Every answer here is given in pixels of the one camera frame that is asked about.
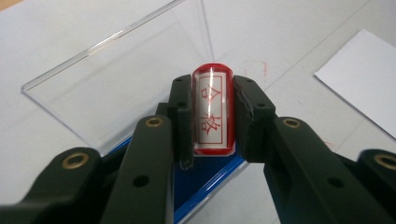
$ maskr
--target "brass insert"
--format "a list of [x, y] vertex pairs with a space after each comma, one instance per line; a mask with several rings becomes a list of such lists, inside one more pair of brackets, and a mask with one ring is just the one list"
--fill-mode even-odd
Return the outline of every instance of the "brass insert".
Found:
[[163, 125], [163, 120], [160, 118], [148, 119], [146, 120], [146, 125], [149, 126], [150, 128], [156, 128]]
[[290, 128], [300, 127], [300, 122], [297, 121], [296, 119], [284, 119], [283, 123]]
[[88, 161], [88, 154], [83, 152], [76, 152], [66, 157], [62, 162], [62, 167], [66, 170], [76, 169]]
[[376, 163], [390, 169], [396, 171], [396, 158], [390, 155], [385, 154], [377, 154], [374, 156], [374, 160]]

